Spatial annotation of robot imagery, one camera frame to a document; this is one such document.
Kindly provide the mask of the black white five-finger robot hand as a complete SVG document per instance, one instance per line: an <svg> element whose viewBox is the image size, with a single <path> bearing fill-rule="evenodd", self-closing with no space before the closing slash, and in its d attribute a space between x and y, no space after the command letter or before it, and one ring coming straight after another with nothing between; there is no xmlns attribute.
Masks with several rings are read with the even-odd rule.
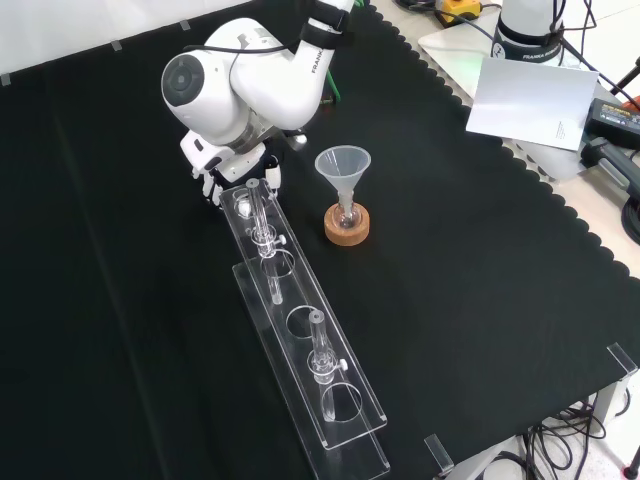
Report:
<svg viewBox="0 0 640 480"><path fill-rule="evenodd" d="M212 145L189 130L180 147L192 167L192 177L203 181L203 196L216 207L220 206L220 196L225 190L251 178L264 178L275 193L281 187L279 158L269 143L260 143L248 153L239 154L227 146Z"/></svg>

